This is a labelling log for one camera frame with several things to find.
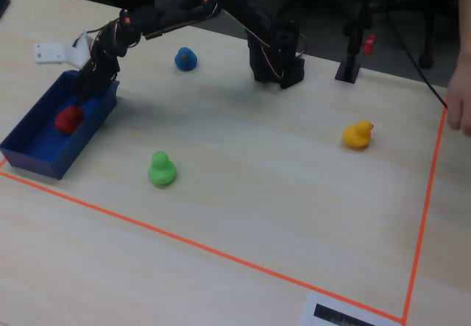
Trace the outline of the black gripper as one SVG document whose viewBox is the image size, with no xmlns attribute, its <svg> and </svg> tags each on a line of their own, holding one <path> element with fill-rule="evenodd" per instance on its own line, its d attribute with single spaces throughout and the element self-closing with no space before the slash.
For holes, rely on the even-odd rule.
<svg viewBox="0 0 471 326">
<path fill-rule="evenodd" d="M 122 24 L 106 24 L 98 32 L 90 47 L 91 64 L 79 71 L 75 91 L 75 107 L 80 107 L 92 97 L 106 91 L 116 80 L 120 65 L 118 58 L 124 57 L 129 47 L 129 28 Z"/>
</svg>

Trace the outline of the person's bare hand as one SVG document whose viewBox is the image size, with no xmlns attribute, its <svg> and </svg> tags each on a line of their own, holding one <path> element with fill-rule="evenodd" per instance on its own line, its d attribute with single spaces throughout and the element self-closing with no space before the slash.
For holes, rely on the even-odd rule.
<svg viewBox="0 0 471 326">
<path fill-rule="evenodd" d="M 447 87 L 447 123 L 467 137 L 471 132 L 470 53 L 461 52 Z"/>
</svg>

